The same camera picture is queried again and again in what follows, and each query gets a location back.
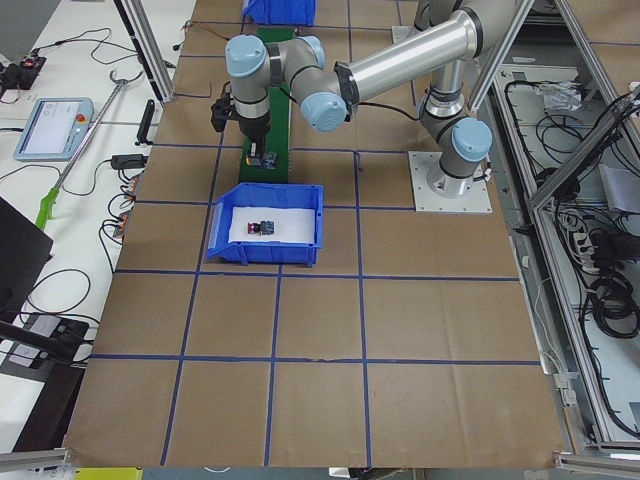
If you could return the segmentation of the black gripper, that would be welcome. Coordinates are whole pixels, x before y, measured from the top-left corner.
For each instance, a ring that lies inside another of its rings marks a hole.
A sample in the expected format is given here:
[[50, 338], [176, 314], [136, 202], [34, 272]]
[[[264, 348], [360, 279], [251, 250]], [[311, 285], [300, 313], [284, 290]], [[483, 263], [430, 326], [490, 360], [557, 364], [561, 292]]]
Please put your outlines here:
[[256, 118], [240, 116], [238, 124], [240, 131], [250, 142], [249, 157], [258, 158], [258, 145], [266, 144], [266, 138], [271, 130], [271, 114], [265, 113]]

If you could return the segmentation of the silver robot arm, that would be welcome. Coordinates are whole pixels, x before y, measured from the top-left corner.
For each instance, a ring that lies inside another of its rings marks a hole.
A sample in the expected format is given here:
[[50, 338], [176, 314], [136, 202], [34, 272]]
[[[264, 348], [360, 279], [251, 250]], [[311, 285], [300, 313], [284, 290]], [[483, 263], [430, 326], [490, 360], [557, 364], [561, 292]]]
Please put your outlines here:
[[303, 118], [318, 132], [331, 132], [351, 119], [358, 105], [454, 60], [477, 57], [494, 45], [510, 19], [498, 1], [463, 1], [440, 24], [351, 63], [325, 70], [325, 53], [315, 36], [265, 43], [238, 35], [225, 48], [230, 86], [211, 107], [216, 132], [238, 123], [249, 140], [249, 157], [265, 158], [271, 129], [268, 90], [288, 86]]

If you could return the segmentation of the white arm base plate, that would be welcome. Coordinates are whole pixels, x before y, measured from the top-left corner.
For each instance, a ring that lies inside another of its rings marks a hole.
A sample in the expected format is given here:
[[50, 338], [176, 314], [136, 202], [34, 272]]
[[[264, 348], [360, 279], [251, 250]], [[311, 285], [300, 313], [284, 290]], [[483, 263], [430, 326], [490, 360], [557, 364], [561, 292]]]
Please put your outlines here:
[[415, 211], [418, 213], [488, 215], [492, 213], [480, 165], [467, 179], [447, 176], [440, 152], [408, 153]]

